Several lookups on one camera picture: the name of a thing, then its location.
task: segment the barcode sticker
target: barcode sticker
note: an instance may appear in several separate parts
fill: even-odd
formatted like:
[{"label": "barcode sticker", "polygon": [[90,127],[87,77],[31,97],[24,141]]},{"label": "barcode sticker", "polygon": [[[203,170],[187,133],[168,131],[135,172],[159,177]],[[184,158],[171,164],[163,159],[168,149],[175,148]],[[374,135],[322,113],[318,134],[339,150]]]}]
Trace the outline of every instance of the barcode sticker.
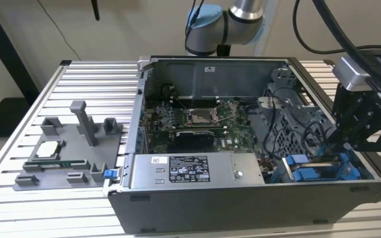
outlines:
[{"label": "barcode sticker", "polygon": [[151,163],[152,164],[167,164],[168,157],[154,156]]},{"label": "barcode sticker", "polygon": [[204,72],[216,72],[216,67],[206,67]]}]

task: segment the black stand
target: black stand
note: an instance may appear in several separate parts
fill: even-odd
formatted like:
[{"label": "black stand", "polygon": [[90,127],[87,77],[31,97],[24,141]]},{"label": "black stand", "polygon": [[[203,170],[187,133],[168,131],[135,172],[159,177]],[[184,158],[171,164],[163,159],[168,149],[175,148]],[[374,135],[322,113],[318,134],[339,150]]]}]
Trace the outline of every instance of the black stand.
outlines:
[{"label": "black stand", "polygon": [[34,104],[39,90],[2,25],[0,60],[24,95],[24,98],[4,98],[0,102],[0,137],[7,137],[12,134]]},{"label": "black stand", "polygon": [[218,56],[231,56],[231,45],[218,45]]}]

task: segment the aluminum rail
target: aluminum rail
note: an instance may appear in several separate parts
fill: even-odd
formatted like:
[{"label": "aluminum rail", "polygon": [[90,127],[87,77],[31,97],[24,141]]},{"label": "aluminum rail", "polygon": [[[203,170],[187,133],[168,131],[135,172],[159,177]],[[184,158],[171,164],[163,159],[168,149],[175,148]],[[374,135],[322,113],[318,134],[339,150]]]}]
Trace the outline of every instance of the aluminum rail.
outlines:
[{"label": "aluminum rail", "polygon": [[[302,63],[334,99],[338,79],[331,66],[323,61]],[[78,122],[68,110],[72,100],[87,100],[87,112],[96,122],[110,116],[124,123],[123,143],[119,148],[119,164],[122,163],[131,120],[130,108],[134,105],[134,87],[138,84],[136,70],[136,62],[116,61],[72,62],[70,66],[58,69],[0,152],[0,237],[134,237],[124,233],[102,188],[16,192],[12,185],[43,133],[39,125],[44,117],[59,116],[62,123]],[[359,206],[334,225],[158,236],[172,237],[379,238],[381,202]]]}]

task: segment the warning label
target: warning label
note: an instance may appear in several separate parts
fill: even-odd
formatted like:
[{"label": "warning label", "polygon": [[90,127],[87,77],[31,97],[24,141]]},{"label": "warning label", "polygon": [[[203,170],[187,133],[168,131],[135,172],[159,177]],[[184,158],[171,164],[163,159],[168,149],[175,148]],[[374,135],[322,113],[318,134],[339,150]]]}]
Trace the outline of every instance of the warning label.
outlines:
[{"label": "warning label", "polygon": [[210,182],[207,156],[171,156],[171,182]]}]

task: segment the circuit board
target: circuit board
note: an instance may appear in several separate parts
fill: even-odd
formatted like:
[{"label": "circuit board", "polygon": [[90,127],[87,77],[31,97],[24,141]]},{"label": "circuit board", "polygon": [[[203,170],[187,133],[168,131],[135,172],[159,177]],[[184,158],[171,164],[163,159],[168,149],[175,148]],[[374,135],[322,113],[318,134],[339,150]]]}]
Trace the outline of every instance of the circuit board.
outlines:
[{"label": "circuit board", "polygon": [[162,102],[147,109],[147,118],[150,153],[235,151],[260,154],[246,107],[239,101],[219,100],[214,108],[175,108]]}]

